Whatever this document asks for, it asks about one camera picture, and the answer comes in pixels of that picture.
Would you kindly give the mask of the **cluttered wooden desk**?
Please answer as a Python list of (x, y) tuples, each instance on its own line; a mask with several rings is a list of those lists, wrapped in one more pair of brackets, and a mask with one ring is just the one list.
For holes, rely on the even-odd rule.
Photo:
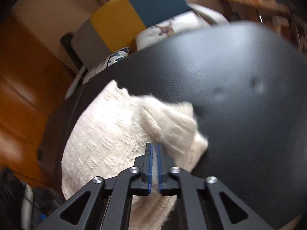
[(276, 34), (306, 53), (306, 19), (291, 0), (219, 0), (229, 21), (253, 21), (268, 26)]

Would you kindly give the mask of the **white patterned triangle pillow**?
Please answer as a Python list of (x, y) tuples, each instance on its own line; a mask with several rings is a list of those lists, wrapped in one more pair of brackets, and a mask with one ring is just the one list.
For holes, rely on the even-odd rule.
[(85, 74), (84, 77), (83, 74), (85, 73), (87, 68), (85, 66), (82, 66), (77, 76), (75, 77), (70, 87), (68, 88), (64, 99), (67, 100), (68, 98), (71, 97), (82, 77), (83, 77), (82, 84), (87, 83), (90, 79), (92, 79), (98, 73), (102, 72), (104, 69), (110, 67), (111, 65), (117, 63), (118, 61), (125, 59), (129, 55), (129, 53), (130, 53), (130, 47), (124, 47), (117, 50), (116, 52), (108, 56), (104, 62), (101, 62), (96, 67), (93, 67), (90, 70), (88, 70), (88, 72)]

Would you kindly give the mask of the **black leather mat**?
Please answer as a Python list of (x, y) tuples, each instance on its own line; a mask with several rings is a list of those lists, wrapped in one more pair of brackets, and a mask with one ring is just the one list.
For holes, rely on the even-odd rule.
[(50, 117), (41, 168), (60, 184), (79, 116), (110, 82), (132, 95), (190, 102), (209, 148), (193, 170), (216, 176), (274, 229), (306, 212), (306, 57), (258, 23), (175, 35), (93, 77)]

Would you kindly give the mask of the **cream knitted sweater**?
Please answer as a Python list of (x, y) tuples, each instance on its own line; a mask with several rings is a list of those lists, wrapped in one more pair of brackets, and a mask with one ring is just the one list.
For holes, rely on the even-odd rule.
[(176, 166), (191, 171), (208, 148), (188, 102), (131, 96), (111, 81), (81, 114), (61, 160), (61, 189), (69, 199), (95, 176), (117, 176), (133, 166), (147, 143), (161, 143)]

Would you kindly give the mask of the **white deer print pillow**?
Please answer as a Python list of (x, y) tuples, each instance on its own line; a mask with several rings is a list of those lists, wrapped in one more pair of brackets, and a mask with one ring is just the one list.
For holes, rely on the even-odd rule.
[(210, 18), (205, 19), (200, 14), (188, 11), (143, 30), (134, 38), (134, 43), (136, 50), (140, 51), (176, 34), (197, 29), (210, 29), (219, 24), (229, 24), (229, 22), (224, 17), (218, 18), (216, 22), (210, 22)]

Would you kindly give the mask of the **orange wooden wardrobe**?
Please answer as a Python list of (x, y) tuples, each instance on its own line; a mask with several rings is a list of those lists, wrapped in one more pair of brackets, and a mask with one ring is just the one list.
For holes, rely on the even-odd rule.
[(39, 167), (46, 124), (64, 101), (72, 72), (17, 19), (1, 24), (1, 167), (35, 187), (59, 186)]

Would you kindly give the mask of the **grey yellow blue headboard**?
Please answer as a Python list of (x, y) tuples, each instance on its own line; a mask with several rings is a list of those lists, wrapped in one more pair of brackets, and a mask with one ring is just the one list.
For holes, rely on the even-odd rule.
[(190, 9), (186, 0), (110, 0), (74, 33), (71, 46), (91, 69), (143, 30)]

